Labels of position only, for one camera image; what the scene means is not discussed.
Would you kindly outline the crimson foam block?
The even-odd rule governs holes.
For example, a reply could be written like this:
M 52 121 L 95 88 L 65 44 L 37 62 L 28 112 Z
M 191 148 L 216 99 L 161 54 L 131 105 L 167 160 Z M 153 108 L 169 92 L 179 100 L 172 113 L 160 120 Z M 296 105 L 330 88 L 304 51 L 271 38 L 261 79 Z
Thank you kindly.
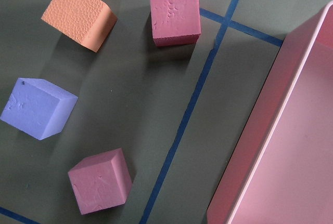
M 157 47 L 195 44 L 201 35 L 199 0 L 150 0 Z
M 82 215 L 125 204 L 132 188 L 121 148 L 84 158 L 68 176 Z

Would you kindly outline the red plastic bin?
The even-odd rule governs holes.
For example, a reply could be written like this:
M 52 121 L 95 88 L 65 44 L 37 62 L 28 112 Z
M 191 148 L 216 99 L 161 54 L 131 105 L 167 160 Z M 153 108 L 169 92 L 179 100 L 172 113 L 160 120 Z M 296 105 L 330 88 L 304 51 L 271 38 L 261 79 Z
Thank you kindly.
M 208 223 L 332 223 L 332 3 L 285 38 Z

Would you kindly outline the orange foam block right side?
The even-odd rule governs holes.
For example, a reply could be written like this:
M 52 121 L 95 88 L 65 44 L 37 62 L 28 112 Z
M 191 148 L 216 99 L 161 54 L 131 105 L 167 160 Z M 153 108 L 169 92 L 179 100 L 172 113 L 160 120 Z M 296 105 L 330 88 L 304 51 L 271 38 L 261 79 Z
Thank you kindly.
M 93 52 L 98 52 L 117 21 L 102 0 L 51 0 L 41 19 Z

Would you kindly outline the crimson foam block far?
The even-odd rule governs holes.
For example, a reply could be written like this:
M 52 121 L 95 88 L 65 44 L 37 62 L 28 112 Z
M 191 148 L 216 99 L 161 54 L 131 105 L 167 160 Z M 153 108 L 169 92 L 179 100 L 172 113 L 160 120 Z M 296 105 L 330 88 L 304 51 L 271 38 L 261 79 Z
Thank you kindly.
M 195 44 L 201 35 L 199 0 L 150 0 L 157 47 Z

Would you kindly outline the crimson foam block near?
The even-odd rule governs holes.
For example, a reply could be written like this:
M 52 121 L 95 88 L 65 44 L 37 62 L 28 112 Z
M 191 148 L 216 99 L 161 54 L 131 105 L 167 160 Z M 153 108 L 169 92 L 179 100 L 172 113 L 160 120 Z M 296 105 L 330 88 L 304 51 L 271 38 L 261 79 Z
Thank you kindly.
M 84 158 L 68 176 L 82 215 L 125 204 L 132 188 L 121 148 Z

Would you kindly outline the purple foam block right side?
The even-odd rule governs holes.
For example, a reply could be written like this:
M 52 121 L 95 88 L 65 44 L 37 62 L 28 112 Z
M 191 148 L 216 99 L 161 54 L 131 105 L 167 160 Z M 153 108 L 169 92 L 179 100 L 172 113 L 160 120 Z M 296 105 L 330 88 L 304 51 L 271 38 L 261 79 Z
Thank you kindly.
M 43 140 L 62 132 L 78 97 L 40 78 L 18 78 L 1 120 Z

